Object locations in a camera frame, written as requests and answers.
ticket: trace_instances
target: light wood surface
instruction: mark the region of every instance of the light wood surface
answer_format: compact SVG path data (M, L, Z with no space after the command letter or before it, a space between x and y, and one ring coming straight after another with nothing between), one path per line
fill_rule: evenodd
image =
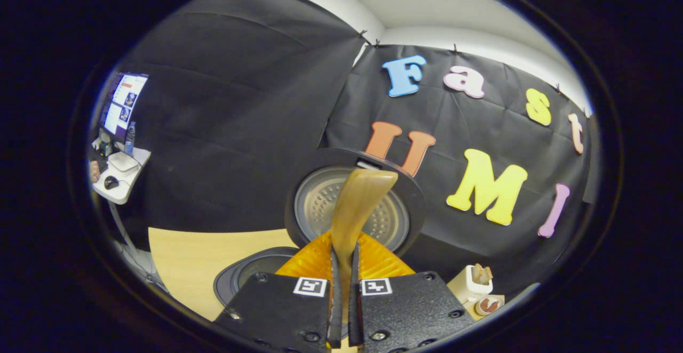
M224 306L213 284L229 265L276 246L297 247L285 229L197 233L149 228L149 247L161 280L174 299L211 321Z

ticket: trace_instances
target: wooden spatula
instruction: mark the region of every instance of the wooden spatula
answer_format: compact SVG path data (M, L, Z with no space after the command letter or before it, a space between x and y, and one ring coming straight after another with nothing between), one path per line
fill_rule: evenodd
M348 291L351 287L351 257L363 225L380 200L398 180L389 171L356 169L339 191L332 214L332 246L339 261L343 322L348 321Z

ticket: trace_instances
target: computer mouse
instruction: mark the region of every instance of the computer mouse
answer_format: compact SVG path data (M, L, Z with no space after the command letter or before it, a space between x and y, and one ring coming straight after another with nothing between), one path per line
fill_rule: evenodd
M109 190L119 186L119 180L115 176L108 176L105 178L105 189Z

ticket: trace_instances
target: desk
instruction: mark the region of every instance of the desk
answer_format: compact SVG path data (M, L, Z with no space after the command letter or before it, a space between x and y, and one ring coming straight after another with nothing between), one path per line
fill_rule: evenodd
M254 253L276 246L297 247L286 229L239 233L198 233L149 228L149 247L169 294L200 316L214 321L225 307L213 289L220 271ZM356 353L348 346L333 353Z
M148 150L138 149L134 147L132 149L132 156L140 164L125 172L117 170L115 166L113 166L109 161L107 161L107 165L109 165L109 167L107 168L107 170L100 173L100 180L97 180L97 182L94 182L92 184L93 190L95 190L98 193L98 195L104 197L110 203L117 203L119 205L123 205L128 201L130 191L132 191L132 186L134 185L135 180L137 180L137 177L140 175L143 166L145 166L145 164L147 164L147 161L149 161L149 157L151 155L152 152ZM107 190L105 189L105 178L107 178L110 175L114 176L117 180L121 182L119 183L119 186L117 186L116 188Z

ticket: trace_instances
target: white ceiling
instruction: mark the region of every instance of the white ceiling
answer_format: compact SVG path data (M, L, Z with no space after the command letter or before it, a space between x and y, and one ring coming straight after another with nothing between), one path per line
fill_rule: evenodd
M358 0L386 28L431 26L480 30L522 43L566 64L529 23L494 0Z

